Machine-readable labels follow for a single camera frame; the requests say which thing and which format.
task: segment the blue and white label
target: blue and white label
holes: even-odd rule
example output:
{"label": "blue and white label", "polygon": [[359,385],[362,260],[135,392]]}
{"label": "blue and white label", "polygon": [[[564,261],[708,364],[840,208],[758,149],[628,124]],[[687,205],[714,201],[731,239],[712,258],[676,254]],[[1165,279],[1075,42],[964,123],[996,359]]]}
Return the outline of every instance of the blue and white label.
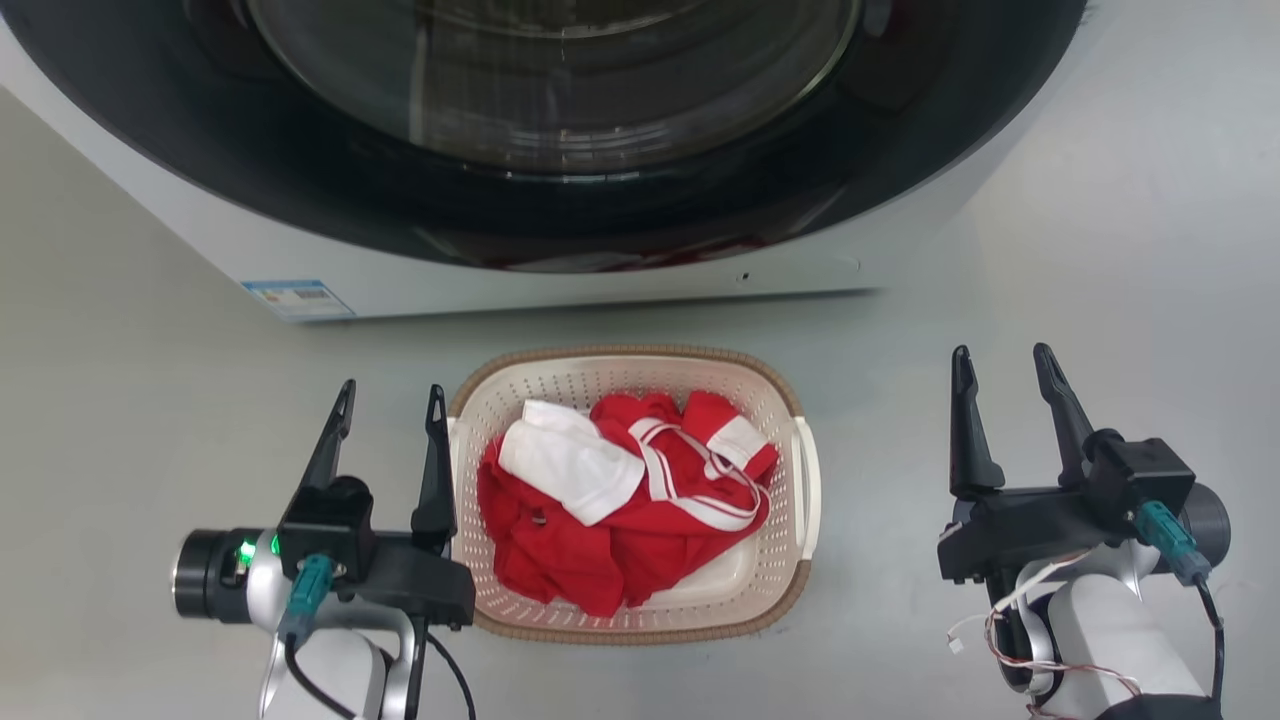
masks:
{"label": "blue and white label", "polygon": [[337,320],[356,316],[351,307],[338,300],[338,296],[320,281],[264,281],[241,284],[285,320]]}

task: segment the clothing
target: clothing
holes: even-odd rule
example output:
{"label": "clothing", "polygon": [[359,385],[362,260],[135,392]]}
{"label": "clothing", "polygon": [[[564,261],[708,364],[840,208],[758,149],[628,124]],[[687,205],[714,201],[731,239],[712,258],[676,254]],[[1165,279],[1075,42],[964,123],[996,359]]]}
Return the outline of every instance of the clothing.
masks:
{"label": "clothing", "polygon": [[[480,464],[494,574],[515,592],[540,602],[563,597],[590,615],[612,616],[673,587],[764,524],[778,454],[724,398],[694,393],[682,414],[666,395],[613,395],[593,407],[591,423],[566,411],[573,413],[526,406],[520,429],[494,441]],[[700,437],[742,466],[710,452]],[[609,460],[598,441],[625,456]],[[590,461],[571,451],[575,445]],[[628,468],[640,469],[630,497],[596,520],[631,482]],[[512,469],[536,474],[538,487]]]}

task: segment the laundry basket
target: laundry basket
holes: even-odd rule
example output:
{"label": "laundry basket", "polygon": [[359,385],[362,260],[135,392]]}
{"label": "laundry basket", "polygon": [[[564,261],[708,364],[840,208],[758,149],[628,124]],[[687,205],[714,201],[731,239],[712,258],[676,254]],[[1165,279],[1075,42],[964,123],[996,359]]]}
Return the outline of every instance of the laundry basket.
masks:
{"label": "laundry basket", "polygon": [[[493,541],[476,500],[476,469],[488,445],[520,418],[525,400],[589,411],[609,393],[666,392],[684,405],[690,391],[728,398],[778,448],[764,527],[728,552],[612,618],[576,605],[549,605],[508,591],[493,573]],[[813,433],[787,383],[764,363],[724,350],[600,346],[499,357],[463,383],[449,416],[458,534],[453,559],[476,583],[476,625],[518,639],[582,644],[663,644],[759,632],[804,591],[818,543],[822,480]]]}

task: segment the gray floor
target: gray floor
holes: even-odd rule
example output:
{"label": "gray floor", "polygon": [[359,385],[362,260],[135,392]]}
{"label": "gray floor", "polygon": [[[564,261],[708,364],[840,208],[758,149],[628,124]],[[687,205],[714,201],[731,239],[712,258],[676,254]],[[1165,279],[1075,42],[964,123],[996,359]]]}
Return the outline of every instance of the gray floor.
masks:
{"label": "gray floor", "polygon": [[[1043,118],[901,286],[840,299],[289,327],[0,92],[0,715],[250,717],[266,637],[174,615],[184,533],[273,523],[348,377],[343,468],[375,488],[375,525],[404,527],[430,383],[452,392],[513,350],[625,341],[731,347],[794,382],[826,478],[813,580],[774,628],[712,644],[451,635],[481,717],[1016,717],[993,662],[946,647],[984,594],[938,579],[934,542],[955,345],[977,357],[1011,484],[1053,482],[1042,340],[1096,424],[1166,438],[1229,503],[1235,544],[1211,583],[1226,707],[1272,714],[1280,18],[1178,5],[1120,23],[1155,40],[1106,45],[1132,60],[1116,90],[1085,82],[1078,111]],[[1147,587],[1207,682],[1194,593]],[[443,665],[425,685],[424,717],[465,716]]]}

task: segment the green led indicator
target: green led indicator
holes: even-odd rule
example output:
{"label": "green led indicator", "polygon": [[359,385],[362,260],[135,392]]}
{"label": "green led indicator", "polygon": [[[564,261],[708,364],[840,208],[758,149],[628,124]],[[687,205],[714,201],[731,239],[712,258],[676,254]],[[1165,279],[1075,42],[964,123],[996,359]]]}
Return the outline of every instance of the green led indicator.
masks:
{"label": "green led indicator", "polygon": [[239,561],[244,565],[248,565],[250,562],[253,561],[255,552],[257,552],[257,548],[253,547],[253,543],[248,541],[242,542],[239,548]]}

